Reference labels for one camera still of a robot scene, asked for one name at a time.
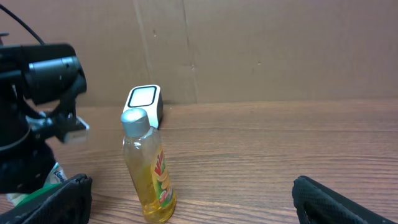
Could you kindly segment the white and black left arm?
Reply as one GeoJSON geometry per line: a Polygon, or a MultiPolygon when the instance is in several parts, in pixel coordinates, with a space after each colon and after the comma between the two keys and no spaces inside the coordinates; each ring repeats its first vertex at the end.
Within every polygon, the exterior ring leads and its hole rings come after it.
{"type": "Polygon", "coordinates": [[[1,193],[43,187],[56,160],[46,139],[70,143],[89,126],[76,115],[86,78],[69,44],[1,47],[1,193]]]}

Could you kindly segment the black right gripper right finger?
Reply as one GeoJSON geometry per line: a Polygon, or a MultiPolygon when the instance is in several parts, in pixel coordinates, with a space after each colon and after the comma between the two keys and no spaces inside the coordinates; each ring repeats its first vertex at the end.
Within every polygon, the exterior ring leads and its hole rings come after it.
{"type": "Polygon", "coordinates": [[[294,180],[292,197],[300,224],[395,224],[304,175],[294,180]]]}

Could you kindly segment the yellow liquid bottle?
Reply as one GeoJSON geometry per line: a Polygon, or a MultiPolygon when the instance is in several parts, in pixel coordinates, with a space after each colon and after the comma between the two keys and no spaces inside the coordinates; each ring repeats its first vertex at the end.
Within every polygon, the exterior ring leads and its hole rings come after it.
{"type": "Polygon", "coordinates": [[[124,128],[123,157],[142,206],[144,219],[166,222],[177,203],[170,181],[160,133],[150,125],[142,108],[121,115],[124,128]]]}

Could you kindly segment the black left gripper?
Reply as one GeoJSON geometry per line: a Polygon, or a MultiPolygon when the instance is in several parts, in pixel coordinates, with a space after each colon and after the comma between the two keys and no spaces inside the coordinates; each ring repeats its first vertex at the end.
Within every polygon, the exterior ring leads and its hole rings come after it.
{"type": "Polygon", "coordinates": [[[56,163],[46,139],[63,137],[75,124],[75,95],[63,96],[49,113],[32,108],[14,93],[1,93],[1,193],[29,194],[40,189],[56,163]]]}

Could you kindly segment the teal Kleenex tissue pack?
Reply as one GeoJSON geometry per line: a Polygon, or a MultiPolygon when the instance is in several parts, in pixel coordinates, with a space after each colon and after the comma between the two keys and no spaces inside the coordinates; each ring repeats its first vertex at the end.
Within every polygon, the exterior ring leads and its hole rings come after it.
{"type": "Polygon", "coordinates": [[[62,167],[59,165],[58,162],[56,162],[52,170],[49,172],[42,188],[31,194],[20,194],[20,193],[6,194],[6,198],[14,206],[17,206],[21,202],[27,200],[28,198],[33,197],[34,194],[38,194],[39,192],[43,192],[44,190],[49,190],[51,187],[55,187],[56,185],[62,184],[66,180],[67,177],[62,167]]]}

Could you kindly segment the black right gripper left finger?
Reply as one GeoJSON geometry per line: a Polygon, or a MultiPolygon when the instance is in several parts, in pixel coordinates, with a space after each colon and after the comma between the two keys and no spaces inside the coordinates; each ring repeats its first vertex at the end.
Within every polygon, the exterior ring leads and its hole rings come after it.
{"type": "Polygon", "coordinates": [[[87,224],[93,179],[77,174],[47,198],[35,199],[1,214],[1,224],[87,224]]]}

